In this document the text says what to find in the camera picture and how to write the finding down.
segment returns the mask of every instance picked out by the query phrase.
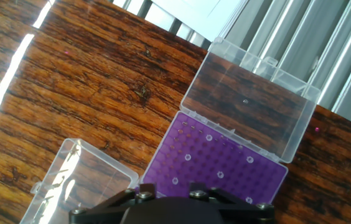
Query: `plastic hinge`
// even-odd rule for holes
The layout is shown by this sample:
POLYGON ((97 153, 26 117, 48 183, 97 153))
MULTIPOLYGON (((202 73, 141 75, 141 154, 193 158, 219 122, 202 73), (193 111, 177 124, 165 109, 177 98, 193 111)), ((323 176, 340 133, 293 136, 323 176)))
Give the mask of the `plastic hinge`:
POLYGON ((35 183, 35 184, 33 185, 33 187, 31 188, 30 192, 31 192, 32 194, 36 194, 36 193, 39 191, 41 185, 42 185, 42 182, 41 182, 41 181, 35 183))
POLYGON ((213 41, 213 43, 222 43, 224 41, 224 38, 221 38, 221 37, 216 37, 213 41))
POLYGON ((258 152, 260 155, 264 156, 265 158, 271 159, 274 162, 279 162, 279 157, 274 153, 270 153, 265 149, 260 149, 258 152))
POLYGON ((204 116, 199 115, 198 113, 194 112, 194 111, 189 111, 188 115, 191 118, 195 118, 196 120, 202 122, 203 124, 207 124, 208 119, 205 118, 204 116))
POLYGON ((265 57, 263 62, 266 62, 274 67, 276 67, 276 65, 278 64, 278 61, 275 59, 275 58, 272 58, 272 57, 265 57))

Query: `clear plastic box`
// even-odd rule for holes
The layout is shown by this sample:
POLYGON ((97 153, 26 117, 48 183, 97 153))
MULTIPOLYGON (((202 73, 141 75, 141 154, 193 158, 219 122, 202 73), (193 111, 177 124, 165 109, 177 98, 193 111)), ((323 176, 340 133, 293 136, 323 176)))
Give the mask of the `clear plastic box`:
POLYGON ((217 38, 180 110, 276 162, 289 163, 321 91, 276 63, 217 38))
POLYGON ((68 223, 69 211, 92 208, 118 192, 134 187, 138 175, 81 139, 64 140, 21 224, 68 223))

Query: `wood grain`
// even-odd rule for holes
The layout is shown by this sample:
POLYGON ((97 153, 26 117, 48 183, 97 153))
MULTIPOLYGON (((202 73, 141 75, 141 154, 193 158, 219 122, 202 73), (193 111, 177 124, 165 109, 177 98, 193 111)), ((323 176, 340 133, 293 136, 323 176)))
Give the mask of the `wood grain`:
MULTIPOLYGON (((0 223, 19 223, 65 138, 142 175, 206 51, 108 1, 0 0, 0 223)), ((275 198, 279 223, 351 223, 351 122, 316 108, 275 198)))

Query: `purple pipette tip rack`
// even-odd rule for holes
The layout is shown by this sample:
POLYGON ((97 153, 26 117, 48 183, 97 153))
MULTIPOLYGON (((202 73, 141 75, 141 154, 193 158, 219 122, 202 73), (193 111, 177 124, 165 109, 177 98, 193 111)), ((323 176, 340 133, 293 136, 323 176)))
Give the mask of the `purple pipette tip rack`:
POLYGON ((187 197, 204 182, 246 200, 271 203, 288 170, 178 112, 143 178, 166 196, 187 197))

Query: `purple grid insert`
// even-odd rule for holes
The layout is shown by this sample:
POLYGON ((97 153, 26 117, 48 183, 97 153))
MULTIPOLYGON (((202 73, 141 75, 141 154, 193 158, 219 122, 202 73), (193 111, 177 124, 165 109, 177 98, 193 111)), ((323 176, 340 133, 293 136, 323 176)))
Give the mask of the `purple grid insert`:
POLYGON ((177 113, 143 178, 166 196, 189 183, 220 187, 249 203, 271 203, 288 170, 184 113, 177 113))

